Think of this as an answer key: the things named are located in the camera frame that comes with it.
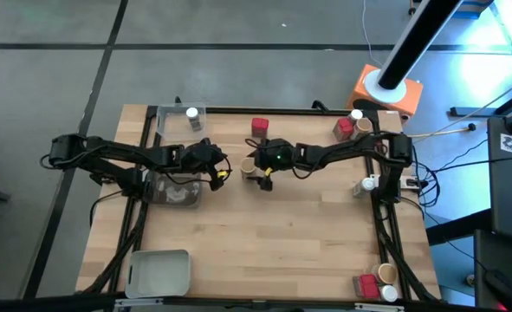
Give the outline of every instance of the white bottle cap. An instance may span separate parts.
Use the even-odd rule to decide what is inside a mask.
[[[370,192],[375,188],[375,181],[371,178],[362,179],[361,186],[364,188],[364,190]]]
[[[186,109],[186,117],[188,117],[188,118],[198,117],[198,110],[195,107],[190,107],[190,108]]]
[[[386,285],[380,288],[380,297],[388,302],[395,302],[398,299],[398,291],[394,286]]]
[[[350,113],[352,120],[360,120],[363,118],[363,113],[359,109],[353,109]]]

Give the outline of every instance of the orange box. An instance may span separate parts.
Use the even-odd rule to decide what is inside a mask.
[[[409,120],[415,112],[418,110],[418,104],[419,99],[421,98],[421,93],[423,91],[423,84],[409,80],[404,79],[406,92],[404,99],[401,101],[398,101],[396,103],[381,103],[376,100],[374,100],[371,95],[366,90],[366,87],[364,86],[363,82],[366,79],[367,74],[371,73],[375,69],[378,69],[372,65],[366,64],[366,66],[363,68],[360,74],[360,78],[358,78],[358,81],[356,82],[356,85],[353,87],[353,92],[350,98],[347,101],[347,108],[348,109],[369,109],[368,105],[362,105],[359,107],[358,101],[359,100],[366,100],[371,101],[373,103],[376,103],[383,108],[386,108],[388,110],[396,110],[400,112],[400,118],[402,121]]]

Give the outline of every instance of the gray tray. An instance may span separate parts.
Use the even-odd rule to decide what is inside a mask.
[[[191,259],[186,250],[135,251],[125,294],[128,298],[184,296],[190,288]]]

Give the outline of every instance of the wooden table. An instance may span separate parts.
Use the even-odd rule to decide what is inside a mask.
[[[114,139],[138,145],[145,115],[146,106],[125,105]],[[250,136],[253,117],[207,115],[207,135],[229,154],[234,172],[217,192],[205,185],[195,210],[151,205],[142,250],[188,250],[192,258],[189,297],[357,300],[352,277],[379,262],[371,200],[351,196],[353,185],[366,176],[364,158],[333,163],[305,180],[292,172],[275,172],[274,190],[260,191],[256,184],[242,181],[238,170],[252,150],[244,139]],[[338,117],[265,118],[270,123],[269,137],[323,146],[336,143],[332,129]],[[379,124],[381,130],[401,131],[396,112],[379,111]],[[149,144],[153,134],[152,128]],[[100,195],[115,191],[117,185],[105,185]],[[404,195],[418,200],[413,193]],[[98,205],[77,289],[90,285],[115,253],[125,205],[123,197]],[[396,210],[405,260],[439,297],[422,214],[407,203],[397,204]],[[128,257],[120,274],[121,290],[127,264]]]

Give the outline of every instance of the white cable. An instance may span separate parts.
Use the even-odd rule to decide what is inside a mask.
[[[458,122],[462,121],[462,120],[465,120],[465,119],[468,119],[469,117],[473,116],[474,114],[477,114],[479,112],[481,112],[482,110],[484,110],[485,108],[489,107],[490,105],[492,105],[493,103],[495,103],[496,101],[500,100],[504,95],[508,94],[510,91],[512,90],[512,87],[509,88],[508,90],[504,91],[502,94],[498,95],[494,100],[490,101],[489,103],[487,103],[485,106],[483,107],[480,107],[478,109],[476,109],[475,111],[465,115],[464,117],[458,119],[458,120],[455,120],[454,122],[451,122],[448,126],[446,127],[442,127],[440,129],[438,129],[437,131],[435,131],[434,133],[429,133],[427,136],[425,136],[423,139],[421,140],[416,140],[414,143],[419,143],[419,142],[422,142],[424,140],[427,140],[429,139],[431,136],[437,134],[437,133],[440,133],[441,131],[445,130],[446,128],[448,127],[452,127],[454,125],[456,125]]]
[[[369,42],[369,38],[367,37],[367,30],[366,30],[366,0],[363,0],[363,13],[361,14],[361,24],[363,25],[363,35],[366,37],[367,41],[367,47],[369,47],[369,57],[371,57],[372,60],[374,60],[377,64],[380,65],[380,67],[383,67],[383,63],[377,61],[373,54],[371,54],[371,43]]]

